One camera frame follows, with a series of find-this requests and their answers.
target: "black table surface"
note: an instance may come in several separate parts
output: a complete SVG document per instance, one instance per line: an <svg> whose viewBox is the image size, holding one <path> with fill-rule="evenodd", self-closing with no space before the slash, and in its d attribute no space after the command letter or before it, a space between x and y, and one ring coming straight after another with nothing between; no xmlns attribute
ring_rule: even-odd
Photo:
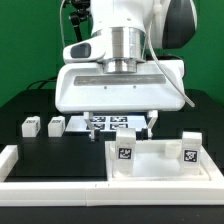
<svg viewBox="0 0 224 224"><path fill-rule="evenodd" d="M224 172L224 107L206 93L187 90L196 107L185 105L177 112L160 112L153 128L153 139L180 139L183 131L202 132L203 146L221 172ZM54 90L23 91L0 108L0 150L5 145L19 146L20 162L6 181L104 181L104 140L114 134L101 134L100 142L91 143L86 133L64 134L62 138L48 138L47 124L53 116L61 115L55 108ZM21 124L28 116L40 116L41 131L37 138L22 138ZM65 115L66 124L71 117ZM58 154L49 153L58 147ZM70 167L60 172L55 164L61 157L70 159ZM26 163L22 158L32 158ZM1 207L0 223L224 223L224 206L103 206L103 207Z"/></svg>

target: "white cube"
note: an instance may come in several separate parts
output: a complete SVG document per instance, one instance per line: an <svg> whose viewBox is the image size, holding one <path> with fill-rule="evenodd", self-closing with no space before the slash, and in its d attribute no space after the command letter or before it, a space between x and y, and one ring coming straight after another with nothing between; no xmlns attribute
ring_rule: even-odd
<svg viewBox="0 0 224 224"><path fill-rule="evenodd" d="M22 124L23 137L36 137L40 131L40 117L28 117Z"/></svg>
<svg viewBox="0 0 224 224"><path fill-rule="evenodd" d="M49 137L61 137L65 130L65 118L62 116L53 117L48 124Z"/></svg>

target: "metal cylinder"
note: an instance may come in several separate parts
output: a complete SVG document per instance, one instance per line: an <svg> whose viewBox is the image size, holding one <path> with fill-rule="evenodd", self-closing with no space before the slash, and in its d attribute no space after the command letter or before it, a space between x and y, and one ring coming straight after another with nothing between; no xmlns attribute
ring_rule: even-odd
<svg viewBox="0 0 224 224"><path fill-rule="evenodd" d="M136 72L136 64L143 57L145 33L130 27L114 27L94 34L99 35L104 35L106 42L104 73Z"/></svg>

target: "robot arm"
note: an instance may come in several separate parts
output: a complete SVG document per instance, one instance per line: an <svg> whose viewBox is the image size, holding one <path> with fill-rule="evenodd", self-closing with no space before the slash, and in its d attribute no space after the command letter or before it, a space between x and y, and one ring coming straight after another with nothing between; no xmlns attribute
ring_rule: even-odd
<svg viewBox="0 0 224 224"><path fill-rule="evenodd" d="M151 42L179 48L192 38L193 1L91 0L90 7L92 38L64 49L56 107L65 113L182 108L183 61L161 61L164 76L158 64L144 60L144 51Z"/></svg>

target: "green wall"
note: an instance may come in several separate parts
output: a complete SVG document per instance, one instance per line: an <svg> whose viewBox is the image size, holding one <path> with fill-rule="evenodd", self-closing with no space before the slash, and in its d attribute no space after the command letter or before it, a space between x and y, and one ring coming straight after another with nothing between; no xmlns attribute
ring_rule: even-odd
<svg viewBox="0 0 224 224"><path fill-rule="evenodd" d="M57 75L63 65L60 2L0 1L0 106L31 82ZM184 48L168 52L184 58L188 71L186 88L204 90L224 105L224 2L195 0L195 3L197 34ZM67 20L70 11L72 7L64 12L66 45L76 40ZM82 25L82 32L87 38L88 22Z"/></svg>

